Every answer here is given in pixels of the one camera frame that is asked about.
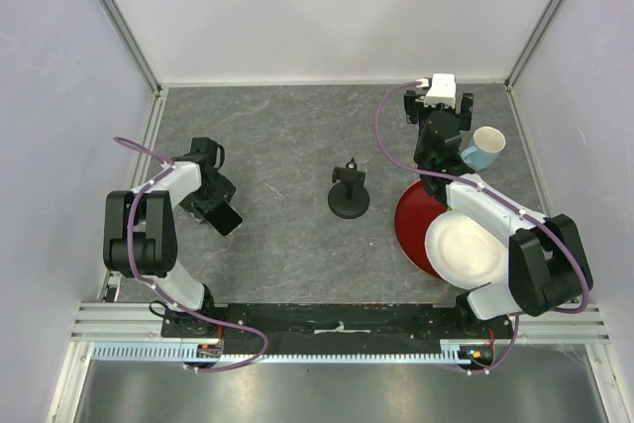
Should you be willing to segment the black smartphone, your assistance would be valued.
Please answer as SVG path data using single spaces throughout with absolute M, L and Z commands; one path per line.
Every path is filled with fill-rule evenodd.
M 223 237 L 234 233 L 244 222 L 242 216 L 226 201 L 206 212 L 205 219 Z

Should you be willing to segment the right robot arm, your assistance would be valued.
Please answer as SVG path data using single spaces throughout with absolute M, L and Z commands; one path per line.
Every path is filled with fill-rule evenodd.
M 439 275 L 465 291 L 469 314 L 537 317 L 574 298 L 583 311 L 593 280 L 574 220 L 526 208 L 484 182 L 480 172 L 506 146 L 501 131 L 480 127 L 461 146 L 473 95 L 432 86 L 409 89 L 403 100 L 408 123 L 418 127 L 414 161 L 423 188 L 448 209 L 427 230 L 425 252 Z

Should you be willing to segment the black phone stand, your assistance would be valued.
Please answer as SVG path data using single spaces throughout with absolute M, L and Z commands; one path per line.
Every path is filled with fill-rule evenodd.
M 370 195 L 365 188 L 366 174 L 358 170 L 351 158 L 344 166 L 335 166 L 327 201 L 330 210 L 342 219 L 357 219 L 370 207 Z

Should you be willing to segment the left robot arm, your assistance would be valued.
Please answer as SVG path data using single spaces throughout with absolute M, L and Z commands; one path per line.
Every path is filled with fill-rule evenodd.
M 105 266 L 149 287 L 176 312 L 212 317 L 211 291 L 179 262 L 174 210 L 181 208 L 223 237 L 243 224 L 231 205 L 236 186 L 220 172 L 224 147 L 196 137 L 187 154 L 171 159 L 126 138 L 114 141 L 157 159 L 160 171 L 133 189 L 107 195 Z

